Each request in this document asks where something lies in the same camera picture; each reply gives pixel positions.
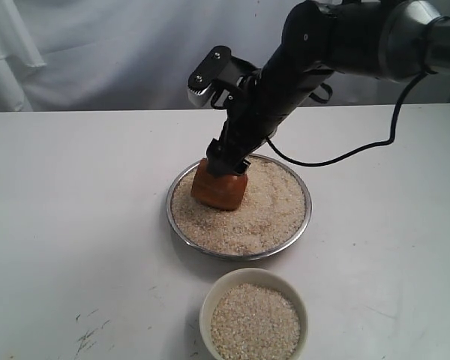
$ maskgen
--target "bowl rim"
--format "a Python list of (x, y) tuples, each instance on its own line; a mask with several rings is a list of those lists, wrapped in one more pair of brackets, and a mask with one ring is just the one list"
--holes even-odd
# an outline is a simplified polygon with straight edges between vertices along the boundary
[(300, 225), (300, 227), (297, 229), (297, 231), (290, 236), (288, 240), (283, 242), (282, 244), (278, 245), (277, 247), (273, 247), (272, 249), (262, 251), (261, 253), (252, 253), (247, 255), (232, 255), (232, 254), (225, 254), (225, 253), (217, 253), (215, 251), (206, 249), (202, 246), (199, 246), (198, 244), (194, 243), (192, 240), (190, 240), (180, 229), (177, 223), (175, 222), (175, 219), (173, 218), (172, 214), (172, 200), (173, 200), (173, 194), (175, 193), (175, 189), (177, 188), (177, 185), (179, 182), (192, 170), (194, 170), (196, 167), (198, 167), (199, 161), (192, 163), (189, 167), (187, 167), (185, 170), (183, 170), (173, 181), (172, 185), (170, 186), (168, 193), (166, 195), (166, 217), (168, 218), (169, 224), (172, 227), (173, 231), (178, 235), (178, 237), (185, 242), (185, 244), (191, 246), (195, 250), (200, 251), (201, 253), (210, 255), (212, 257), (217, 257), (222, 260), (231, 260), (231, 261), (253, 261), (258, 259), (263, 259), (265, 257), (270, 257), (271, 255), (274, 255), (276, 253), (279, 253), (280, 251), (285, 250), (288, 248), (291, 244), (296, 242), (300, 236), (302, 236), (303, 232), (307, 228), (308, 224), (310, 223), (311, 219), (311, 213), (312, 213), (312, 200), (310, 197), (310, 192), (308, 191), (307, 185), (305, 185), (302, 178), (297, 174), (295, 171), (290, 169), (287, 165), (284, 163), (281, 163), (279, 160), (274, 159), (272, 157), (268, 157), (261, 154), (251, 154), (250, 158), (259, 158), (266, 161), (271, 161), (278, 166), (280, 166), (285, 171), (289, 172), (290, 175), (292, 175), (295, 180), (300, 185), (301, 191), (304, 194), (304, 201), (305, 201), (305, 214), (304, 219)]
[(308, 339), (308, 312), (307, 312), (307, 308), (305, 307), (305, 302), (303, 301), (302, 297), (300, 296), (299, 292), (296, 290), (296, 288), (290, 284), (287, 280), (283, 279), (281, 276), (276, 275), (274, 272), (269, 271), (269, 270), (265, 270), (263, 268), (239, 268), (237, 270), (231, 271), (226, 273), (225, 275), (223, 275), (222, 277), (220, 277), (217, 281), (215, 281), (213, 283), (213, 285), (211, 286), (210, 290), (208, 291), (205, 299), (203, 300), (202, 303), (202, 307), (200, 308), (200, 312), (199, 312), (199, 329), (200, 329), (200, 336), (202, 337), (202, 341), (205, 344), (205, 347), (207, 348), (207, 350), (210, 352), (210, 354), (216, 358), (217, 360), (224, 360), (221, 355), (218, 353), (218, 351), (215, 349), (215, 346), (213, 345), (213, 343), (208, 342), (205, 340), (204, 338), (204, 333), (205, 332), (210, 332), (207, 328), (206, 328), (206, 324), (205, 324), (205, 312), (206, 309), (209, 306), (209, 302), (211, 301), (211, 298), (213, 296), (214, 291), (216, 291), (216, 289), (218, 287), (220, 287), (220, 285), (222, 283), (225, 283), (228, 281), (229, 278), (233, 278), (239, 275), (243, 275), (246, 273), (258, 273), (262, 276), (265, 277), (269, 277), (269, 278), (274, 278), (275, 280), (281, 282), (283, 285), (285, 285), (286, 287), (289, 288), (290, 292), (294, 294), (295, 298), (299, 300), (298, 304), (293, 303), (293, 306), (295, 307), (295, 309), (297, 307), (300, 307), (301, 310), (303, 311), (304, 314), (304, 324), (303, 326), (305, 327), (304, 329), (304, 333), (303, 333), (303, 341), (299, 341), (297, 344), (297, 347), (295, 348), (295, 352), (289, 357), (288, 360), (296, 360), (299, 358), (299, 356), (302, 354), (303, 349), (305, 348), (305, 344), (307, 343), (307, 339)]

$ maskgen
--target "white table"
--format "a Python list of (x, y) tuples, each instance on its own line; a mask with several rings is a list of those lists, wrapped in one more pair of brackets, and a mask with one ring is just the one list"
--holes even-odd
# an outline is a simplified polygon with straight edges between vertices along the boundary
[[(385, 139), (391, 113), (299, 109), (274, 140), (326, 160)], [(223, 121), (208, 110), (0, 114), (0, 360), (209, 359), (198, 310), (243, 266), (298, 288), (303, 359), (450, 359), (450, 105), (405, 106), (391, 147), (293, 166), (310, 225), (245, 265), (173, 240), (164, 211)]]

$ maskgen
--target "uncooked rice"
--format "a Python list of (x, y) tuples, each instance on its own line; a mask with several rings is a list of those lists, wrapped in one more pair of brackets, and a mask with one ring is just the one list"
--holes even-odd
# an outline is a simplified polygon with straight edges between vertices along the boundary
[(276, 163), (250, 157), (248, 185), (240, 207), (222, 211), (191, 197), (196, 169), (176, 187), (172, 216), (195, 244), (219, 254), (251, 255), (283, 244), (302, 225), (305, 195), (297, 180)]
[(287, 360), (300, 331), (299, 316), (289, 300), (250, 283), (229, 290), (211, 317), (211, 339), (225, 360)]

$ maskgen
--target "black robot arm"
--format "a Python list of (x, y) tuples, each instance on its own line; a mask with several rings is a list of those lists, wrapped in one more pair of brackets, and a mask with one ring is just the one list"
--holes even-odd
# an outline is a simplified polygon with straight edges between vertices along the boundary
[[(216, 46), (188, 80), (198, 106), (226, 109), (219, 139), (207, 148), (208, 172), (241, 175), (245, 159), (334, 71), (407, 81), (424, 72), (450, 74), (450, 19), (426, 1), (340, 5), (307, 0), (286, 18), (280, 46), (263, 69)], [(442, 54), (446, 47), (448, 52)]]

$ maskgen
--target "metal tray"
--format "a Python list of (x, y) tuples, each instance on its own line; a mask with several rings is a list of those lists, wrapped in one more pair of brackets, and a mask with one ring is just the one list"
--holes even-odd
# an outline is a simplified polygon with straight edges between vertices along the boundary
[(276, 253), (279, 253), (282, 250), (285, 250), (288, 248), (291, 244), (296, 242), (299, 237), (302, 235), (302, 233), (305, 231), (308, 222), (310, 221), (310, 216), (312, 212), (312, 201), (310, 198), (310, 193), (308, 192), (307, 186), (303, 182), (303, 180), (300, 178), (300, 176), (297, 175), (296, 172), (294, 172), (292, 169), (290, 169), (287, 165), (282, 164), (280, 161), (272, 159), (271, 157), (267, 157), (264, 155), (258, 155), (258, 154), (252, 154), (250, 158), (259, 158), (266, 161), (271, 161), (283, 169), (285, 169), (287, 172), (289, 172), (300, 184), (301, 190), (304, 194), (304, 200), (305, 200), (305, 216), (303, 219), (303, 222), (301, 223), (301, 226), (298, 228), (298, 230), (295, 232), (295, 234), (292, 235), (288, 240), (286, 240), (283, 244), (278, 245), (277, 247), (274, 247), (270, 250), (263, 251), (261, 253), (252, 253), (247, 255), (227, 255), (224, 253), (216, 253), (214, 251), (210, 251), (208, 249), (205, 249), (204, 247), (201, 247), (197, 244), (195, 244), (193, 241), (191, 241), (185, 234), (179, 229), (177, 226), (175, 220), (173, 219), (172, 215), (172, 198), (173, 193), (179, 184), (179, 182), (183, 179), (184, 176), (186, 176), (190, 171), (195, 169), (199, 161), (196, 163), (193, 163), (190, 165), (187, 169), (185, 169), (178, 177), (175, 179), (175, 181), (172, 183), (172, 186), (170, 186), (170, 189), (168, 191), (168, 194), (166, 195), (166, 216), (168, 217), (168, 221), (170, 222), (170, 226), (173, 228), (173, 230), (176, 232), (178, 237), (180, 237), (181, 240), (183, 240), (186, 244), (190, 245), (192, 248), (210, 255), (211, 257), (217, 257), (222, 260), (230, 260), (230, 261), (251, 261), (251, 260), (258, 260), (263, 259), (264, 257), (270, 257), (271, 255), (274, 255)]

